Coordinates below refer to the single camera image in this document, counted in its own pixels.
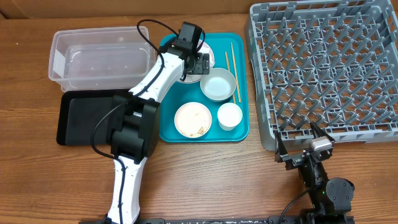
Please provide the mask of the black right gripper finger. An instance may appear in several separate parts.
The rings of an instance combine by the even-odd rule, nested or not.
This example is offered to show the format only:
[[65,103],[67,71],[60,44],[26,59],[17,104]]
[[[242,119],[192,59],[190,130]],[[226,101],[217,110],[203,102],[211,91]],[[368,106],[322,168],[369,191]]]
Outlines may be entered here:
[[281,133],[276,131],[275,132],[275,161],[276,162],[283,162],[284,157],[287,157],[289,153],[287,152]]
[[322,130],[315,122],[311,121],[310,127],[314,138],[327,137],[331,143],[335,142],[335,139],[327,134],[324,130]]

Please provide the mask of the pinkish small bowl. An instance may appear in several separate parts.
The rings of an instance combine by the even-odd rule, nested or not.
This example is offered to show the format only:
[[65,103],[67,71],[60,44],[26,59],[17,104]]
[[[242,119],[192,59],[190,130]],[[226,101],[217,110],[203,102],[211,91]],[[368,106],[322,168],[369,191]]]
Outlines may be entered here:
[[175,113],[174,125],[182,136],[190,139],[200,138],[210,130],[212,115],[201,103],[185,103]]

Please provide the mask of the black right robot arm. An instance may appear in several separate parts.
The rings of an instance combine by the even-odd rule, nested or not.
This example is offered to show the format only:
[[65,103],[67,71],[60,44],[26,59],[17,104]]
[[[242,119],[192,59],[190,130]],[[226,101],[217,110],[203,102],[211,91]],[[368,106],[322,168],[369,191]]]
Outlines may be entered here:
[[[332,156],[335,139],[314,122],[310,123],[313,139],[301,154],[289,155],[282,134],[275,132],[275,161],[285,163],[287,170],[297,169],[305,190],[296,196],[279,215],[278,223],[354,223],[346,214],[351,211],[354,183],[343,178],[330,179],[322,164]],[[289,208],[304,195],[310,197],[312,208],[304,208],[300,215],[287,218]]]

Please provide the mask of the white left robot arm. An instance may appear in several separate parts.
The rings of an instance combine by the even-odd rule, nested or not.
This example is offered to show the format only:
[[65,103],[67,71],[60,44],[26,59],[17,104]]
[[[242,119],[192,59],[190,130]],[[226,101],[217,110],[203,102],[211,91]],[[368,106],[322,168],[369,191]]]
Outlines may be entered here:
[[209,74],[210,56],[200,52],[204,42],[205,31],[184,22],[174,39],[155,49],[157,61],[144,79],[127,93],[113,96],[111,111],[104,116],[115,170],[105,223],[138,223],[143,170],[159,138],[160,103],[187,75]]

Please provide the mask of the grey dishwasher rack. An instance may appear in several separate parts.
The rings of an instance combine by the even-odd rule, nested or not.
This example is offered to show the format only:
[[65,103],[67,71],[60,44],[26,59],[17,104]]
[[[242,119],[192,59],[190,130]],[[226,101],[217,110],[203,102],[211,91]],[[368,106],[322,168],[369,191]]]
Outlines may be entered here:
[[338,142],[397,140],[397,16],[391,1],[256,3],[246,25],[262,146],[289,149],[317,124]]

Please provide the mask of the white flat plate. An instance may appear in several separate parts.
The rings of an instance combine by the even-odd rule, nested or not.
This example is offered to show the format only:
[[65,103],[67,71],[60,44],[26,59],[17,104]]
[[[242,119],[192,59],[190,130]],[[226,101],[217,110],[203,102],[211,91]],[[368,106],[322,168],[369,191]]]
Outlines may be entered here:
[[[205,42],[201,49],[199,50],[199,53],[203,54],[209,54],[210,56],[210,66],[209,68],[212,69],[215,65],[215,55],[213,53],[213,50],[211,47]],[[184,81],[177,80],[179,83],[196,83],[201,80],[202,75],[194,75],[194,74],[187,74],[186,79]]]

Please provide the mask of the left wooden chopstick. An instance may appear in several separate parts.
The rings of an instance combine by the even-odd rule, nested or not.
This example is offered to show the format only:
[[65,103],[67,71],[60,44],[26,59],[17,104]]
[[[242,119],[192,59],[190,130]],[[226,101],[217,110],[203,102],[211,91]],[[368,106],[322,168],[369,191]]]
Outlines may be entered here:
[[[229,65],[229,58],[228,58],[228,53],[227,53],[227,51],[224,52],[224,55],[225,55],[225,59],[226,59],[226,66],[227,66],[227,69],[228,69],[228,71],[231,73],[230,65]],[[235,92],[234,92],[234,91],[233,91],[232,97],[233,97],[233,103],[236,104],[236,97],[235,97]]]

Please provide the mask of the wooden chopstick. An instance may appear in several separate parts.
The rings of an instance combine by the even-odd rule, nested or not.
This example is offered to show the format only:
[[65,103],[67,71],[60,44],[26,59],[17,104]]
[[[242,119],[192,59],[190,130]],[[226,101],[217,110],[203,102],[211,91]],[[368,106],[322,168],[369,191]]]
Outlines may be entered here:
[[231,53],[232,53],[232,58],[233,58],[234,75],[235,75],[235,79],[236,79],[236,89],[237,89],[237,94],[238,94],[238,102],[241,103],[241,94],[240,94],[239,79],[238,79],[238,70],[237,70],[237,66],[236,66],[234,45],[233,45],[232,42],[231,42]]
[[[230,65],[229,65],[229,58],[228,58],[228,53],[227,53],[227,51],[224,52],[224,55],[225,55],[225,59],[226,59],[226,66],[227,66],[227,69],[228,69],[228,71],[231,73]],[[235,97],[235,92],[234,92],[234,91],[233,91],[232,97],[233,97],[233,103],[236,104],[236,97]]]

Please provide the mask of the grey-white bowl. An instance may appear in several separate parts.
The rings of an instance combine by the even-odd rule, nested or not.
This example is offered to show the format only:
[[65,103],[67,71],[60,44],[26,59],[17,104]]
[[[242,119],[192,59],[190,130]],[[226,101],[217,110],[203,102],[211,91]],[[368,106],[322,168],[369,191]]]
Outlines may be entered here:
[[228,100],[236,90],[236,79],[224,68],[213,68],[202,76],[200,88],[211,101],[221,102]]

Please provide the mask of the right wooden chopstick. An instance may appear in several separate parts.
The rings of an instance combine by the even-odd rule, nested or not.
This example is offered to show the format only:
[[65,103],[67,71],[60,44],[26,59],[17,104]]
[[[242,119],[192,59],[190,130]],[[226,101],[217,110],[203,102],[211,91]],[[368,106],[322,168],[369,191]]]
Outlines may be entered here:
[[237,94],[238,94],[238,102],[241,103],[241,94],[240,94],[239,79],[238,79],[238,70],[237,70],[237,66],[236,66],[234,45],[233,45],[232,42],[231,42],[231,53],[232,53],[232,58],[233,58],[234,75],[235,75],[235,79],[236,79],[236,89],[237,89]]

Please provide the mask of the white paper cup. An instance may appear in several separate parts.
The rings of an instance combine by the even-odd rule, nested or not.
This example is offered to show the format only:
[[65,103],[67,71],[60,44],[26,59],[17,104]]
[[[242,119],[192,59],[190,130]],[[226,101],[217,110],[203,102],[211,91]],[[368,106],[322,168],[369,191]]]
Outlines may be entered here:
[[219,107],[217,118],[221,129],[231,131],[242,121],[243,112],[237,104],[225,103]]

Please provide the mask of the clear plastic bin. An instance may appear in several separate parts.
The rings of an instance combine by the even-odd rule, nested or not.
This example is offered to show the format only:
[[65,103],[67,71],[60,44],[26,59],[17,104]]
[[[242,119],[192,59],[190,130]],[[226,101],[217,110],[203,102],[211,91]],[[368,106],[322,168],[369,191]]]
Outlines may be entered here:
[[62,91],[132,88],[154,66],[146,27],[61,30],[54,34],[49,79]]

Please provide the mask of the black plastic tray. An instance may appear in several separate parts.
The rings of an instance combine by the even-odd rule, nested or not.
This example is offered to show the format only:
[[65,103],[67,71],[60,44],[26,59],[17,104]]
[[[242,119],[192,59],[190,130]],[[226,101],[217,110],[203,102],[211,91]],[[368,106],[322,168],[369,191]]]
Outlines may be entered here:
[[98,122],[113,108],[113,96],[127,89],[67,91],[63,94],[57,128],[61,146],[89,146]]

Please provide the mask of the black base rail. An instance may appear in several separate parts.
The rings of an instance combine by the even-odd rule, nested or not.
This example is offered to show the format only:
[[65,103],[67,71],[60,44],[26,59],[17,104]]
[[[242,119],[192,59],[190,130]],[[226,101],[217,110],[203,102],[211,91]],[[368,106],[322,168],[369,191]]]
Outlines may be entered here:
[[[110,224],[115,223],[112,222],[109,218],[103,218],[102,220],[95,221],[82,221],[78,222],[79,224]],[[143,219],[139,218],[135,223],[139,224],[277,224],[279,223],[278,216],[269,216],[268,218],[262,219],[238,219],[233,218],[229,220],[164,220],[162,218],[151,218],[151,219]],[[291,224],[291,223],[300,223],[298,217],[287,216],[283,219],[282,223]],[[320,221],[316,223],[348,223],[355,224],[354,217],[346,217],[346,222],[343,221]]]

